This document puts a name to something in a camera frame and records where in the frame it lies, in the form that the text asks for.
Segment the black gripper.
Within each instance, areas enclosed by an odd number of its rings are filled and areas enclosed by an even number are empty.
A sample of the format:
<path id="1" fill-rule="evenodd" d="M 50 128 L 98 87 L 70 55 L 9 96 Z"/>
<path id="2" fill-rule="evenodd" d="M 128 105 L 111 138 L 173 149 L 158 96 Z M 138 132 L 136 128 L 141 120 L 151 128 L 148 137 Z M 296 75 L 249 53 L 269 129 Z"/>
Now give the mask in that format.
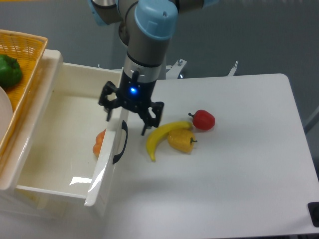
<path id="1" fill-rule="evenodd" d="M 141 132 L 144 136 L 147 129 L 159 126 L 164 103 L 151 100 L 156 81 L 142 83 L 138 81 L 140 76 L 138 71 L 134 71 L 132 77 L 123 72 L 118 87 L 108 81 L 102 89 L 99 105 L 107 113 L 106 121 L 111 119 L 112 110 L 119 107 L 138 114 L 144 122 Z"/>

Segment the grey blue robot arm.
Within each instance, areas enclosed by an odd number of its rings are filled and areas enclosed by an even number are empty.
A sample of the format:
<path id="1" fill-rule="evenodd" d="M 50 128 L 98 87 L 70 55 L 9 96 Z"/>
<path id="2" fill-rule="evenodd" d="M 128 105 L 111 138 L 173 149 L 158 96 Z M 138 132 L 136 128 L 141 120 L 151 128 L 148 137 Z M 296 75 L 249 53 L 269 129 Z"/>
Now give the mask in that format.
<path id="1" fill-rule="evenodd" d="M 143 129 L 158 127 L 163 102 L 151 97 L 160 77 L 178 15 L 216 4 L 215 0 L 90 0 L 88 5 L 99 25 L 119 22 L 119 37 L 127 47 L 120 84 L 108 81 L 99 105 L 107 120 L 122 107 L 139 115 Z"/>

